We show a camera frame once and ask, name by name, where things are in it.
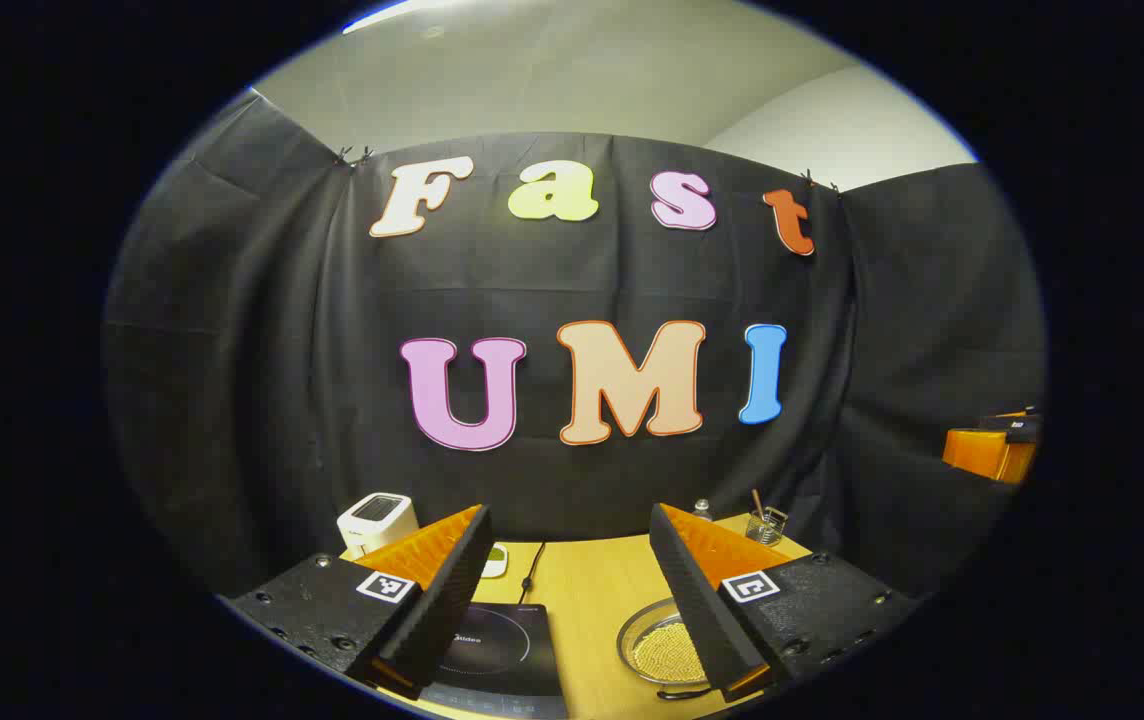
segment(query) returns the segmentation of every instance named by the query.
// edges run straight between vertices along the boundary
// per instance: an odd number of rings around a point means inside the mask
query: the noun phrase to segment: black fabric backdrop
[[[372,238],[399,165],[469,155],[475,171],[410,236]],[[599,211],[521,220],[505,201],[542,160],[594,171]],[[700,174],[718,223],[674,231],[649,181]],[[776,236],[760,197],[809,209],[816,254]],[[706,327],[704,427],[559,442],[573,321],[607,321],[641,361],[667,321]],[[787,329],[781,416],[744,425],[742,333]],[[399,343],[443,337],[453,413],[486,413],[477,338],[527,343],[517,429],[488,452],[435,445],[412,419]],[[1043,323],[1024,240],[984,169],[959,165],[837,197],[718,152],[569,133],[431,143],[358,167],[255,94],[198,133],[143,201],[105,314],[124,466],[148,514],[214,591],[233,594],[336,549],[335,517],[374,491],[422,524],[472,503],[502,539],[646,532],[651,503],[715,514],[750,488],[805,546],[921,593],[966,559],[1010,488],[939,461],[944,433],[1040,404]]]

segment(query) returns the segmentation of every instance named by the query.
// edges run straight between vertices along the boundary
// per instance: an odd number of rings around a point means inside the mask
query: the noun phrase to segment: black induction cooker
[[[566,719],[545,606],[472,602],[421,697],[485,715]]]

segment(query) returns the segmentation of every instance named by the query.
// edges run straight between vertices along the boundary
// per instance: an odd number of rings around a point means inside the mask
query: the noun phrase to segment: orange object
[[[946,433],[942,459],[960,470],[1020,484],[1034,460],[1034,448],[1033,442],[1008,443],[1002,430],[953,429]]]
[[[368,552],[353,562],[363,568],[380,570],[381,573],[415,580],[421,585],[421,590],[426,591],[480,507],[482,505],[467,507],[456,515],[448,515],[438,523],[426,525],[399,541]]]
[[[795,560],[677,507],[660,503],[660,509],[674,525],[674,532],[678,533],[688,547],[705,579],[715,590],[726,578],[754,573],[755,570],[774,568],[782,562]]]

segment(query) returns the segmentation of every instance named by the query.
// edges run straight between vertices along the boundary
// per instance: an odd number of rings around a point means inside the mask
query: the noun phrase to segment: black cable
[[[518,603],[523,606],[523,599],[527,596],[527,591],[532,590],[532,573],[537,570],[537,561],[541,559],[541,553],[545,552],[545,543],[541,543],[541,547],[537,548],[537,556],[532,557],[532,567],[527,569],[527,577],[523,578],[523,593],[518,596]]]

